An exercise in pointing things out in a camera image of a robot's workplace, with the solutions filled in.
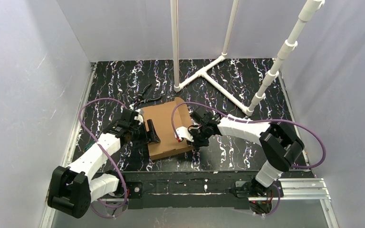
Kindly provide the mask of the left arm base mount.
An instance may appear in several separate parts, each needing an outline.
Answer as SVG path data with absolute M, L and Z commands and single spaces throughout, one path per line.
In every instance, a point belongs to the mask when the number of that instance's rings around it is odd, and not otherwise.
M 135 179 L 134 172 L 121 172 L 125 183 L 126 188 L 128 190 L 128 208 L 129 209 L 143 209 L 144 201 L 143 201 L 143 182 L 141 180 Z M 122 188 L 122 184 L 118 184 L 118 188 L 114 193 L 114 196 L 110 196 L 110 194 L 106 195 L 106 203 L 115 205 L 122 203 L 124 200 L 124 190 Z

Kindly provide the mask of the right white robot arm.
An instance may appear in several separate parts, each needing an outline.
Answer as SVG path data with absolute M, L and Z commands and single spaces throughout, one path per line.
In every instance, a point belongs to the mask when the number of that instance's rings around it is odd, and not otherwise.
M 196 109 L 190 117 L 197 124 L 176 131 L 180 139 L 186 139 L 195 148 L 207 147 L 214 135 L 234 136 L 262 147 L 267 160 L 251 182 L 253 189 L 269 188 L 291 169 L 305 147 L 285 121 L 256 123 L 231 114 L 206 112 L 203 108 Z

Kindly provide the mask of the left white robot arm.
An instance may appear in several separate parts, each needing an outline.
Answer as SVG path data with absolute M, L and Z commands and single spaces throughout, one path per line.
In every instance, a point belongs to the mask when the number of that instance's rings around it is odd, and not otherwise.
M 66 167 L 53 170 L 47 205 L 75 218 L 81 218 L 95 200 L 116 192 L 119 175 L 105 173 L 95 177 L 109 157 L 129 142 L 160 143 L 152 119 L 145 120 L 143 111 L 124 110 L 100 134 L 84 154 Z

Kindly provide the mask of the brown cardboard box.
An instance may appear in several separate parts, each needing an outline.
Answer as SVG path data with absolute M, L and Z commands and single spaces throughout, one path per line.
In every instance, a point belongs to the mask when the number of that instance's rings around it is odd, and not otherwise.
M 175 156 L 194 148 L 187 142 L 179 142 L 174 135 L 172 121 L 176 128 L 193 125 L 188 107 L 184 100 L 177 97 L 174 101 L 143 107 L 144 119 L 151 119 L 160 143 L 148 144 L 151 160 L 164 159 Z

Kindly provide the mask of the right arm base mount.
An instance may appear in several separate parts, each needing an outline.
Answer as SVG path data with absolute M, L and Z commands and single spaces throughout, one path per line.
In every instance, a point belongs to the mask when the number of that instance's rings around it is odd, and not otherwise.
M 284 196 L 280 181 L 273 181 L 269 187 L 264 187 L 255 178 L 251 181 L 236 181 L 228 192 L 239 199 L 265 198 L 249 201 L 250 210 L 259 216 L 266 216 L 275 212 Z

